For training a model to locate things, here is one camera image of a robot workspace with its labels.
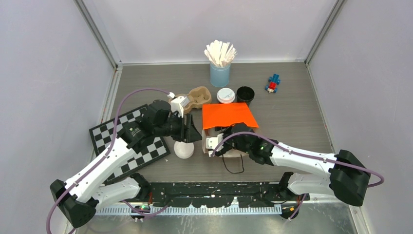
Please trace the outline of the stack of white lids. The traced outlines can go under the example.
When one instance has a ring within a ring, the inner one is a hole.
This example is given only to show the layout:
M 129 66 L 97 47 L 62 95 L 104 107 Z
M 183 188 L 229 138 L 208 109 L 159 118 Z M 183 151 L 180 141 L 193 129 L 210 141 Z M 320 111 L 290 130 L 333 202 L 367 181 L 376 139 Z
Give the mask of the stack of white lids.
M 194 153 L 194 143 L 184 143 L 176 141 L 174 143 L 174 153 L 181 159 L 190 158 Z

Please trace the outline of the orange paper takeout bag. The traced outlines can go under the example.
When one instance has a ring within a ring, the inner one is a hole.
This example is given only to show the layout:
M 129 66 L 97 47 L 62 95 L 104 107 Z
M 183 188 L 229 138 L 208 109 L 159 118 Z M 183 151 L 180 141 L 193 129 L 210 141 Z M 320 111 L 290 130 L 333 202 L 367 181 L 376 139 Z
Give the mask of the orange paper takeout bag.
M 205 139 L 207 136 L 215 137 L 227 127 L 236 123 L 245 123 L 254 131 L 259 128 L 254 116 L 249 107 L 245 103 L 230 103 L 230 104 L 205 104 L 202 106 L 202 150 L 208 155 L 205 150 Z M 240 135 L 239 133 L 232 134 L 224 138 L 213 151 L 213 157 L 222 159 L 224 166 L 226 166 L 225 158 L 223 157 L 223 144 L 226 140 Z M 239 172 L 230 172 L 231 174 L 241 174 L 244 172 L 244 156 L 241 156 L 242 170 Z

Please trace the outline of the white lid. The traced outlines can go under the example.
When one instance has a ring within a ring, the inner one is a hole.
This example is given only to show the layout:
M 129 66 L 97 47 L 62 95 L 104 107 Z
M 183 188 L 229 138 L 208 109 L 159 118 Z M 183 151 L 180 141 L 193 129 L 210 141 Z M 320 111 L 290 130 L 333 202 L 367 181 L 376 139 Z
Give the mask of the white lid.
M 217 100 L 222 104 L 233 103 L 235 97 L 235 92 L 230 88 L 222 88 L 217 92 Z

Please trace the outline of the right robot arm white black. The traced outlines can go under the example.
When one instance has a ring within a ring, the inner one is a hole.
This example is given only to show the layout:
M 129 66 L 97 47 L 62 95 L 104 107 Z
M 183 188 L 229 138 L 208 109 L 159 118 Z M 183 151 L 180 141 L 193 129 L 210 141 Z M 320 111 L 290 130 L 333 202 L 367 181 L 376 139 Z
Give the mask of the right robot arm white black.
M 360 207 L 372 172 L 346 150 L 339 153 L 318 153 L 291 147 L 282 142 L 260 136 L 245 123 L 237 123 L 219 134 L 214 155 L 229 150 L 246 153 L 258 164 L 289 167 L 302 173 L 286 172 L 282 175 L 277 194 L 291 200 L 304 194 L 333 195 L 340 201 Z

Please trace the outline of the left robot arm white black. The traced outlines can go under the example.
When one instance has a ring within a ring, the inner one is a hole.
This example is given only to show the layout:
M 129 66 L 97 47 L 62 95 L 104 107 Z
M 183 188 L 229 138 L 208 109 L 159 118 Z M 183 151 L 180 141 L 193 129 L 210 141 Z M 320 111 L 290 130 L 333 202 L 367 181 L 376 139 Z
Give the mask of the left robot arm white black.
M 113 130 L 113 140 L 90 164 L 71 178 L 55 180 L 50 185 L 54 207 L 59 208 L 73 228 L 87 224 L 96 212 L 121 200 L 134 198 L 143 202 L 149 197 L 149 185 L 140 175 L 131 175 L 105 185 L 116 169 L 153 144 L 157 137 L 171 137 L 177 143 L 191 145 L 202 139 L 191 114 L 177 99 L 155 100 L 133 121 Z

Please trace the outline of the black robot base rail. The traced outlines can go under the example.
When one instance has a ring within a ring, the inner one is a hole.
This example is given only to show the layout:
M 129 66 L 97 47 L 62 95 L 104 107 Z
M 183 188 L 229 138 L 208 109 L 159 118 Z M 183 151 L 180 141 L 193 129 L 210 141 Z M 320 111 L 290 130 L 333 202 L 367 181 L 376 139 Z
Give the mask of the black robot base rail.
M 174 208 L 226 208 L 237 201 L 241 208 L 272 207 L 287 201 L 302 199 L 277 182 L 152 182 L 145 196 L 128 199 L 128 202 L 148 202 L 156 207 Z

